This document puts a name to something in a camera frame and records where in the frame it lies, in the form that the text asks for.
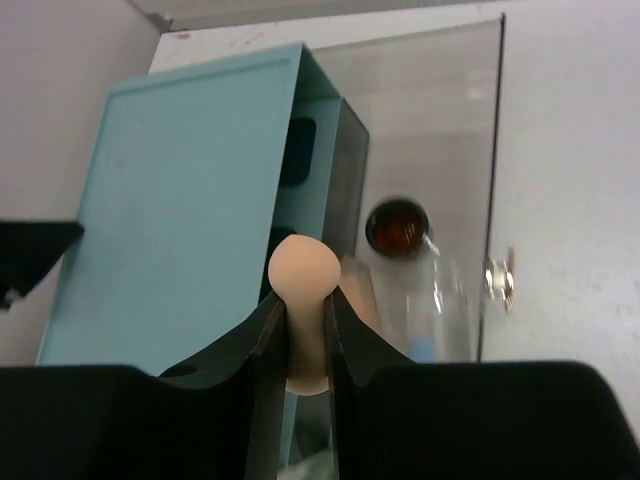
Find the beige makeup sponge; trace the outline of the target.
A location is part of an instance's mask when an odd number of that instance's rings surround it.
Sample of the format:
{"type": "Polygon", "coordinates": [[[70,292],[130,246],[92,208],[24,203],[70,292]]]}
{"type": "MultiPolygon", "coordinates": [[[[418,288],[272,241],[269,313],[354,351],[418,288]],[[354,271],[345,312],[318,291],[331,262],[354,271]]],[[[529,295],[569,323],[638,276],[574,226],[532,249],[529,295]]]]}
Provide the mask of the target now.
{"type": "Polygon", "coordinates": [[[312,237],[289,235],[271,256],[268,279],[285,304],[286,390],[293,394],[314,396],[329,388],[324,302],[340,278],[336,255],[312,237]]]}

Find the brown round jar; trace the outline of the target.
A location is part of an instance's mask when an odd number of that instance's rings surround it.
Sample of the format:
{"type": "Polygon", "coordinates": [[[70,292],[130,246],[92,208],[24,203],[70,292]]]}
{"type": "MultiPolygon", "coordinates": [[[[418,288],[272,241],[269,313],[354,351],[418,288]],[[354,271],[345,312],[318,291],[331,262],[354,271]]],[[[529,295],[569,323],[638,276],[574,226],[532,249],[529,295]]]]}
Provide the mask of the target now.
{"type": "Polygon", "coordinates": [[[404,261],[419,257],[431,239],[431,224],[421,205],[406,197],[378,202],[368,214],[364,235],[380,257],[404,261]]]}

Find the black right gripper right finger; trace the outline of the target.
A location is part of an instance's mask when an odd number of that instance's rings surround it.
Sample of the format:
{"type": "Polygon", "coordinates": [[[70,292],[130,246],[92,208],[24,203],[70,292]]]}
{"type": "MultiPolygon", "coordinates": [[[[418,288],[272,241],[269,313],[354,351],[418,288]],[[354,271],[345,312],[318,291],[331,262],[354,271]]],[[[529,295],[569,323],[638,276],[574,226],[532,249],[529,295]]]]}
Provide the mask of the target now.
{"type": "Polygon", "coordinates": [[[578,362],[418,364],[325,301],[342,479],[635,479],[639,448],[607,382],[578,362]]]}

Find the clear plastic bottle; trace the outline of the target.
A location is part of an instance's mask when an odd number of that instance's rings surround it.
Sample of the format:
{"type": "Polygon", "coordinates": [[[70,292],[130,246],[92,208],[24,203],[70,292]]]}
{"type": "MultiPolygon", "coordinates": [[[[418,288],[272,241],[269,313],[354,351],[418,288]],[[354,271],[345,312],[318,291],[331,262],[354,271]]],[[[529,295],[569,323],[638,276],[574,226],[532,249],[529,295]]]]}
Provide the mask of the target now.
{"type": "Polygon", "coordinates": [[[476,331],[458,266],[426,238],[409,259],[385,260],[373,274],[383,338],[417,363],[471,363],[476,331]]]}

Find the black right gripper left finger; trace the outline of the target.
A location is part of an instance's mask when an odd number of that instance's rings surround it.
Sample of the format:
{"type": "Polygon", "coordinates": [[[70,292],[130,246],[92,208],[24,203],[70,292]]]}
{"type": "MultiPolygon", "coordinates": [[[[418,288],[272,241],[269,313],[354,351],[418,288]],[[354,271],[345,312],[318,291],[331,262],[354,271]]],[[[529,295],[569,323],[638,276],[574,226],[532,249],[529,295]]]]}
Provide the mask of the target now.
{"type": "Polygon", "coordinates": [[[272,479],[285,377],[275,295],[158,376],[124,365],[5,368],[1,475],[272,479]]]}

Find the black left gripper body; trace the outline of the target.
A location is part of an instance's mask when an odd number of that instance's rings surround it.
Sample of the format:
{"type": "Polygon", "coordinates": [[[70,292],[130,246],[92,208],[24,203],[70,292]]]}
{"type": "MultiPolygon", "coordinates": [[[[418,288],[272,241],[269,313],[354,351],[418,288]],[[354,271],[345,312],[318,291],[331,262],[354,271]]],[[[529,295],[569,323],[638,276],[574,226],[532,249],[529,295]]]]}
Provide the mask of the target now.
{"type": "Polygon", "coordinates": [[[1,221],[1,310],[25,298],[84,234],[77,221],[1,221]]]}

